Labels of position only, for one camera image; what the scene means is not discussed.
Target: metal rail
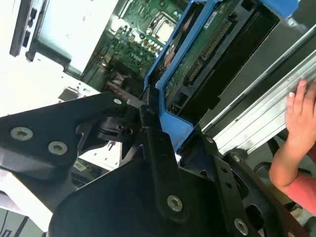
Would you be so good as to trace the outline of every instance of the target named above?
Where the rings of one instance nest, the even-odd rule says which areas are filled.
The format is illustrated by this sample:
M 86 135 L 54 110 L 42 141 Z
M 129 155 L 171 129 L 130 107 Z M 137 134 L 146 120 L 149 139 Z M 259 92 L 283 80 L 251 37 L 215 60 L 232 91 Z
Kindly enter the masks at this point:
M 282 131 L 288 93 L 301 78 L 311 82 L 315 77 L 316 50 L 214 137 L 219 151 L 241 148 L 251 153 Z

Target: hand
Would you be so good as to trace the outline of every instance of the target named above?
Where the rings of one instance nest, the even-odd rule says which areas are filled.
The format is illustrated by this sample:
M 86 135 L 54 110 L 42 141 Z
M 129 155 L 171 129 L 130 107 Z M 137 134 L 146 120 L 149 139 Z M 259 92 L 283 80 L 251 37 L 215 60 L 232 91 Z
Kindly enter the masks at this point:
M 305 94 L 306 87 L 306 80 L 301 80 L 296 94 L 291 92 L 287 98 L 286 143 L 297 159 L 302 159 L 316 141 L 316 79 Z

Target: red shirt sleeve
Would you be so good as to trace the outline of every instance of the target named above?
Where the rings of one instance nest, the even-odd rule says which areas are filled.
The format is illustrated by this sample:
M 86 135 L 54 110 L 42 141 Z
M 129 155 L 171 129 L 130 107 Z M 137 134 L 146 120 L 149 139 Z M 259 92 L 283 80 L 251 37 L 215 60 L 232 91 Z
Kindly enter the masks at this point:
M 313 215 L 316 215 L 316 179 L 299 174 L 290 184 L 287 195 Z

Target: capacitor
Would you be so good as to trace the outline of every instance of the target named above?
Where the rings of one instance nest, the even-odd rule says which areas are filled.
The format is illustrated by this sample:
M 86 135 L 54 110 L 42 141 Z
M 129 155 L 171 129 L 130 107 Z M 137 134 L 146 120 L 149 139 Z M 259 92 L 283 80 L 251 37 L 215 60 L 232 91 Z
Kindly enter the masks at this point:
M 128 37 L 131 32 L 132 32 L 132 28 L 129 28 L 128 32 L 126 32 L 126 36 Z

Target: finger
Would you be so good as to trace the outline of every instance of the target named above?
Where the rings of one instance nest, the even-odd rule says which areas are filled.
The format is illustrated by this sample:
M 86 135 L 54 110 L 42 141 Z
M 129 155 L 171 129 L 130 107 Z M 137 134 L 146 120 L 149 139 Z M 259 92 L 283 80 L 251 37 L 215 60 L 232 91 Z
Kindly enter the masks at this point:
M 316 97 L 316 81 L 314 80 L 304 97 L 303 113 L 305 114 L 314 113 L 315 97 Z
M 290 115 L 294 112 L 294 99 L 295 94 L 293 92 L 290 92 L 287 97 L 287 113 Z
M 297 86 L 296 95 L 294 99 L 294 114 L 296 115 L 300 115 L 302 113 L 306 85 L 307 82 L 305 80 L 301 80 Z

